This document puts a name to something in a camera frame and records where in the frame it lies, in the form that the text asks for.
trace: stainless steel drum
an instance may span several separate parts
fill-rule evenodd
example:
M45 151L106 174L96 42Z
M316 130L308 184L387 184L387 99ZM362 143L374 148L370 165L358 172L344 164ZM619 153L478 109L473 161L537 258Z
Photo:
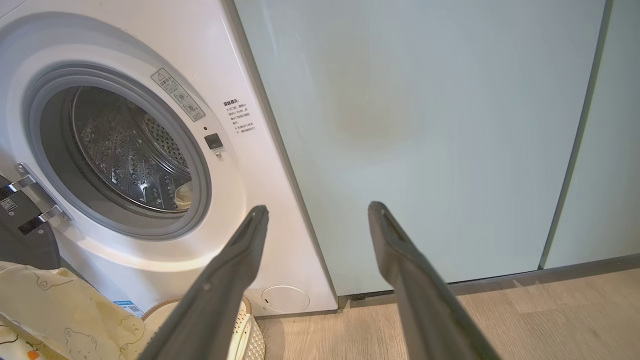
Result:
M175 191L191 180L189 169L162 125L130 100L101 88L79 87L69 106L71 138L104 184L152 211L187 210L177 207Z

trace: floor plank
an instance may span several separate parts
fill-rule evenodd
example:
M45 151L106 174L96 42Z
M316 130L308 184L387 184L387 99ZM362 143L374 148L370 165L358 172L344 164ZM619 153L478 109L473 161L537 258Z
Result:
M640 269L458 300L503 359L640 357ZM375 302L350 302L336 314L259 318L266 358L407 359L397 306Z

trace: washing machine opening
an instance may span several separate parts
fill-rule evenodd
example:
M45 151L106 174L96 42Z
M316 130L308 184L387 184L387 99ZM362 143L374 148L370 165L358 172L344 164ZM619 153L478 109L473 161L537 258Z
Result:
M131 79L105 73L105 83L96 73L93 81L78 78L77 69L63 73L44 77L28 126L54 187L120 233L158 240L197 224L211 182L178 115Z

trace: cream cloth with bear print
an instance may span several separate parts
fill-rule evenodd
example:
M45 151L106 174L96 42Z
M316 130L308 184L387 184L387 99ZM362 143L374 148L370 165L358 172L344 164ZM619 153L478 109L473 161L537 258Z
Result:
M136 359L151 337L142 320L69 270L4 261L0 323L52 360Z

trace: washing machine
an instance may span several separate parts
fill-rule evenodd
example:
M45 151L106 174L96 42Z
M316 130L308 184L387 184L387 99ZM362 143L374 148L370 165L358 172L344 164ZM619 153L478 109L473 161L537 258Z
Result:
M23 190L62 258L140 313L184 294L257 204L270 220L255 315L337 308L233 11L0 3L1 175L37 183Z

